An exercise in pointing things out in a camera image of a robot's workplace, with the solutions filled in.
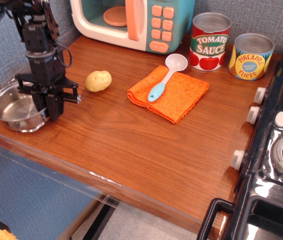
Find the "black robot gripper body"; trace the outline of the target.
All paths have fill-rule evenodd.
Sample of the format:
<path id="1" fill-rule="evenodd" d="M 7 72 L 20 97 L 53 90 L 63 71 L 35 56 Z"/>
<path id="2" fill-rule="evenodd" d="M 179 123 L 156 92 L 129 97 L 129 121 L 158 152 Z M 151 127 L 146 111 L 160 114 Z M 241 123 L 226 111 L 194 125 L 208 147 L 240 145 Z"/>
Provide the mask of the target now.
<path id="1" fill-rule="evenodd" d="M 18 89 L 21 93 L 31 91 L 59 96 L 63 101 L 80 103 L 79 85 L 66 77 L 66 64 L 60 47 L 51 47 L 43 52 L 25 52 L 29 61 L 30 73 L 18 73 Z"/>

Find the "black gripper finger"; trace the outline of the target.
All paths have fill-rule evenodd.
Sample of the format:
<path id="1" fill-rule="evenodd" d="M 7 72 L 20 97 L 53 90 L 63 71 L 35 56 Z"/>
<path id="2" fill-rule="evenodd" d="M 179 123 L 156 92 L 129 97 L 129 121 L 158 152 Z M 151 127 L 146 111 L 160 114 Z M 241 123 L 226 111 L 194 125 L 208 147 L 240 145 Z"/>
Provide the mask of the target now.
<path id="1" fill-rule="evenodd" d="M 50 120 L 52 122 L 57 121 L 57 119 L 64 113 L 64 102 L 60 96 L 53 94 L 48 94 L 45 97 L 46 107 Z"/>
<path id="2" fill-rule="evenodd" d="M 47 107 L 45 102 L 45 96 L 41 92 L 31 91 L 31 97 L 33 100 L 33 103 L 37 109 L 37 111 L 42 111 Z"/>

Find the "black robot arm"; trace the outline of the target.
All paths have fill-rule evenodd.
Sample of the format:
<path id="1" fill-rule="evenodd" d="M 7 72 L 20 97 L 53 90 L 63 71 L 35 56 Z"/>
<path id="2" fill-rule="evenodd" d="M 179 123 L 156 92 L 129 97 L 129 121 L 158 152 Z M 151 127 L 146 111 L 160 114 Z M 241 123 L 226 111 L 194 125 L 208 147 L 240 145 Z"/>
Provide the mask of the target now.
<path id="1" fill-rule="evenodd" d="M 14 20 L 24 43 L 30 73 L 17 73 L 18 90 L 29 94 L 38 111 L 44 110 L 55 122 L 64 112 L 64 103 L 80 103 L 79 85 L 66 77 L 63 50 L 58 43 L 59 25 L 47 0 L 0 0 L 0 21 Z"/>

